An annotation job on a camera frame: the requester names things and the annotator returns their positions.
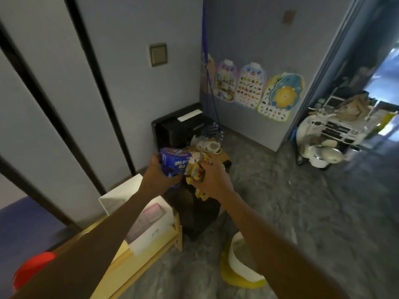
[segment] left hand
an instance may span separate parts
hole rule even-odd
[[[140,188],[138,189],[139,193],[150,199],[164,194],[167,189],[182,180],[182,174],[178,174],[174,177],[167,177],[164,175],[160,161],[160,153],[152,156],[147,171],[143,176]]]

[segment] right hand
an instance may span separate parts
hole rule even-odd
[[[217,156],[212,153],[208,156],[212,160],[212,165],[205,161],[198,162],[205,169],[205,176],[202,182],[193,181],[192,185],[221,202],[229,192],[234,192],[234,188],[230,176],[221,166]]]

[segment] wall switch plate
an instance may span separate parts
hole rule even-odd
[[[286,10],[284,12],[284,17],[282,19],[282,23],[292,25],[292,22],[294,22],[294,18],[295,18],[296,14],[297,14],[296,10],[293,10],[293,9]]]
[[[150,45],[150,65],[151,67],[164,65],[167,63],[166,43]]]

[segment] forearm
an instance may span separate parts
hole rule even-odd
[[[12,298],[89,298],[152,197],[136,193],[95,229],[57,256]]]
[[[220,199],[241,231],[258,272],[280,299],[347,298],[341,287],[266,224],[235,192]]]

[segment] cartoon wall chart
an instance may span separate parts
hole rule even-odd
[[[266,84],[266,72],[258,63],[252,62],[240,70],[238,84],[235,89],[235,102],[256,109],[261,101]]]
[[[208,69],[209,72],[209,79],[207,79],[207,74],[206,74],[206,69]],[[210,93],[211,88],[213,89],[215,85],[215,74],[216,74],[216,63],[211,57],[210,54],[208,54],[208,63],[205,66],[205,59],[202,54],[202,65],[201,65],[201,92],[203,93]]]
[[[300,75],[286,72],[275,75],[266,84],[257,112],[272,120],[285,122],[304,89],[305,82]]]
[[[226,102],[234,101],[234,91],[237,85],[238,71],[233,61],[224,60],[217,65],[217,75],[213,94]]]

